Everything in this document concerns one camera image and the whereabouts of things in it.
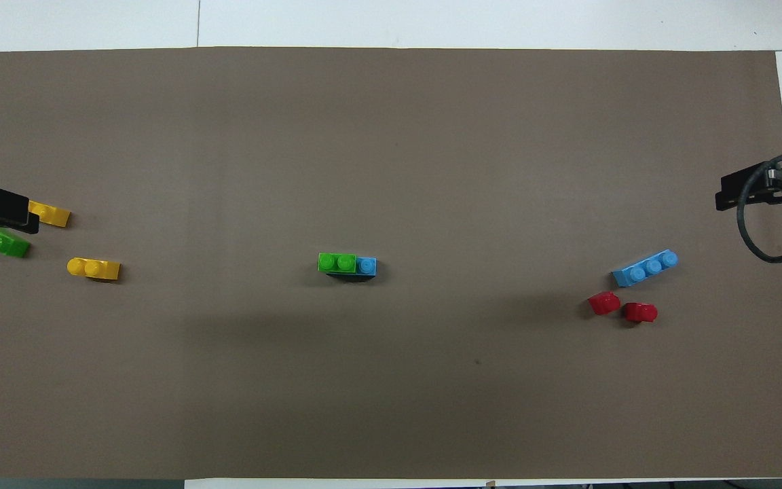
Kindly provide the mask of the green two-stud toy block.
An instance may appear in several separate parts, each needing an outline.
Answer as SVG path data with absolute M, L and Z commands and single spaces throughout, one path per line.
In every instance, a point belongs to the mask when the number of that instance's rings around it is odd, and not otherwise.
M 19 236 L 7 232 L 4 228 L 0 228 L 0 254 L 8 257 L 19 257 L 19 259 L 22 259 L 29 248 L 29 242 L 19 238 Z
M 357 273 L 357 256 L 353 253 L 319 253 L 317 269 L 326 274 Z

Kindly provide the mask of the blue three-stud toy block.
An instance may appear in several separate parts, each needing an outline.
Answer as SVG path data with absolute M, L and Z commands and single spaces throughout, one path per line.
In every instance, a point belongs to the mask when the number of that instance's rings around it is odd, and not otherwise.
M 327 274 L 348 282 L 364 282 L 376 277 L 377 260 L 375 257 L 357 256 L 357 273 Z
M 612 278 L 620 287 L 630 287 L 639 284 L 650 276 L 661 274 L 679 263 L 679 257 L 674 251 L 665 249 L 652 254 L 624 268 L 613 270 Z

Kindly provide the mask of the yellow two-stud toy block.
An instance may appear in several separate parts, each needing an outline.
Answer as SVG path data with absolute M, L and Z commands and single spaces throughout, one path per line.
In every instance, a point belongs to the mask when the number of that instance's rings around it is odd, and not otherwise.
M 41 223 L 56 227 L 68 226 L 71 211 L 44 203 L 29 201 L 29 211 L 39 217 Z
M 72 257 L 67 263 L 69 274 L 97 280 L 118 280 L 120 268 L 119 262 L 83 257 Z

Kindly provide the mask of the red single-stud toy block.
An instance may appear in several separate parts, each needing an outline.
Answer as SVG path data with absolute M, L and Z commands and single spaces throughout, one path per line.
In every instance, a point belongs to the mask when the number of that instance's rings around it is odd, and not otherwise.
M 599 316 L 610 314 L 615 312 L 615 310 L 620 310 L 622 307 L 622 301 L 612 291 L 599 292 L 589 297 L 587 302 L 592 311 Z
M 624 319 L 634 324 L 655 322 L 658 314 L 658 308 L 654 304 L 629 302 L 622 306 Z

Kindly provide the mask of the brown paper table mat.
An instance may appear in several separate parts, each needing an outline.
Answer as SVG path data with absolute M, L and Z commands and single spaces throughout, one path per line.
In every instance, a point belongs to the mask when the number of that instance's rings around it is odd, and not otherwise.
M 781 477 L 780 151 L 772 52 L 0 52 L 0 477 Z

